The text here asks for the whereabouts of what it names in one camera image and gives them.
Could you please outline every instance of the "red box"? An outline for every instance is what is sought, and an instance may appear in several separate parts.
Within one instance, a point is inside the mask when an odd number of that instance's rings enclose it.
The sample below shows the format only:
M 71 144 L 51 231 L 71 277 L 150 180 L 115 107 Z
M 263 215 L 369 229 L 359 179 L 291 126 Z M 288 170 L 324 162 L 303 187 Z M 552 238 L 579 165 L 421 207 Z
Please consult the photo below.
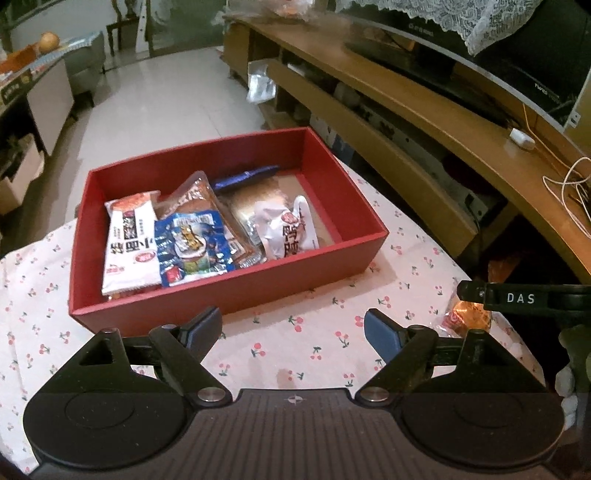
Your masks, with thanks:
M 101 295 L 109 216 L 104 203 L 137 192 L 171 194 L 193 172 L 210 180 L 266 165 L 294 173 L 334 245 L 193 283 L 105 301 Z M 92 332 L 116 326 L 146 335 L 187 322 L 208 305 L 222 313 L 363 272 L 388 231 L 322 140 L 309 128 L 258 132 L 150 153 L 92 170 L 79 209 L 70 274 L 70 315 Z

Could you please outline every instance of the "wooden tv stand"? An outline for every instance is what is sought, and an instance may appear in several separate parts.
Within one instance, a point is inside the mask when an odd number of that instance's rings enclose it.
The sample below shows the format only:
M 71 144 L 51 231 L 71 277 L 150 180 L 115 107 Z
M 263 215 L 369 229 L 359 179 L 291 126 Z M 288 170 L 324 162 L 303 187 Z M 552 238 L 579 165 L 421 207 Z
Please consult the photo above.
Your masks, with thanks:
M 543 175 L 553 179 L 559 175 L 541 147 L 533 152 L 520 149 L 509 139 L 506 129 L 351 52 L 344 41 L 342 34 L 312 25 L 238 20 L 226 33 L 223 57 L 230 69 L 244 79 L 249 61 L 273 59 L 268 74 L 279 87 L 275 99 L 277 115 L 284 111 L 287 98 L 295 98 L 324 119 L 402 196 L 451 256 L 458 257 L 478 234 L 473 219 L 403 150 L 332 95 L 289 69 L 286 64 L 290 58 L 295 55 L 305 60 L 401 116 L 458 156 L 505 196 L 508 205 L 482 231 L 484 246 L 492 243 L 520 213 L 548 240 L 582 283 L 591 283 L 590 240 L 544 187 Z M 537 131 L 540 119 L 535 122 Z M 563 155 L 564 150 L 558 155 L 572 164 L 578 156 L 572 158 L 572 146 L 569 148 L 570 155 Z M 572 209 L 582 212 L 574 202 Z

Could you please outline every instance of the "white tablecloth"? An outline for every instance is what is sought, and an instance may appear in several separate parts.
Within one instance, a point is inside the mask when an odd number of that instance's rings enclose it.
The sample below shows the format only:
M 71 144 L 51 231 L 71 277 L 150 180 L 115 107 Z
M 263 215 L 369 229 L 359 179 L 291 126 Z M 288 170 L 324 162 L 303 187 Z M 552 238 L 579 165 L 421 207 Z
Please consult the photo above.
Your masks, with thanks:
M 429 325 L 443 315 L 455 282 L 467 278 L 411 219 L 348 172 L 389 237 L 358 277 L 225 316 L 203 365 L 234 396 L 241 388 L 348 387 L 354 394 L 384 365 L 365 340 L 365 312 L 374 307 L 403 326 Z M 37 465 L 22 428 L 27 401 L 92 336 L 68 315 L 75 228 L 72 221 L 0 261 L 0 450 L 26 472 Z M 502 315 L 493 315 L 491 334 L 544 381 Z

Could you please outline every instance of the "white cable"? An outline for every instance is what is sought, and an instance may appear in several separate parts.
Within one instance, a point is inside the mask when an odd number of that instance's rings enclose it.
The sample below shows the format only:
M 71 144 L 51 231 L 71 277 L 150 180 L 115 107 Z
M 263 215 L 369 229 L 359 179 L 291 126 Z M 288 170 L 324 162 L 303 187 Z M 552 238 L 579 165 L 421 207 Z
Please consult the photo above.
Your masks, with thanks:
M 581 161 L 583 161 L 583 160 L 591 161 L 591 158 L 589 158 L 589 157 L 581 157 L 575 163 L 573 163 L 573 166 L 570 167 L 570 169 L 569 169 L 568 173 L 566 174 L 566 176 L 564 177 L 564 180 L 563 181 L 552 180 L 551 178 L 547 177 L 546 175 L 544 175 L 542 177 L 542 181 L 544 182 L 544 186 L 546 187 L 546 189 L 564 207 L 564 210 L 566 210 L 566 213 L 569 214 L 570 218 L 575 223 L 575 225 L 577 227 L 579 227 L 579 229 L 585 234 L 585 236 L 587 238 L 591 239 L 591 233 L 589 233 L 589 231 L 587 231 L 587 229 L 582 224 L 582 222 L 578 218 L 576 218 L 576 216 L 574 215 L 573 212 L 570 211 L 570 209 L 567 207 L 566 201 L 564 199 L 564 189 L 566 188 L 566 186 L 567 185 L 575 185 L 575 190 L 577 191 L 577 195 L 579 195 L 579 200 L 581 201 L 581 204 L 583 205 L 583 210 L 585 211 L 585 214 L 587 215 L 587 219 L 589 220 L 589 222 L 591 222 L 591 215 L 589 215 L 589 211 L 587 210 L 587 206 L 585 205 L 585 200 L 583 200 L 583 196 L 581 194 L 581 189 L 579 188 L 579 185 L 581 185 L 583 183 L 586 183 L 589 179 L 591 179 L 591 175 L 589 175 L 584 180 L 569 181 L 569 177 L 570 177 L 571 173 L 574 171 L 574 169 L 576 168 L 576 166 Z M 548 185 L 548 182 L 549 181 L 552 182 L 552 183 L 554 183 L 554 184 L 556 184 L 556 185 L 560 185 L 561 186 L 561 188 L 560 188 L 560 198 L 558 198 L 558 196 L 552 191 L 552 189 Z

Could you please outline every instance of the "tv screen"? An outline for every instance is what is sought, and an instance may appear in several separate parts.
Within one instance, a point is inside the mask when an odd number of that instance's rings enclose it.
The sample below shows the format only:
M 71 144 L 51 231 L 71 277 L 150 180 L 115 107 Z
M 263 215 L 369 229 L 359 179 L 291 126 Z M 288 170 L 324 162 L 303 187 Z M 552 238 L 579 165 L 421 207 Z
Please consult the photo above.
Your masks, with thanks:
M 543 0 L 516 33 L 475 56 L 431 20 L 353 3 L 342 13 L 418 41 L 484 73 L 563 130 L 591 67 L 591 15 L 577 0 Z

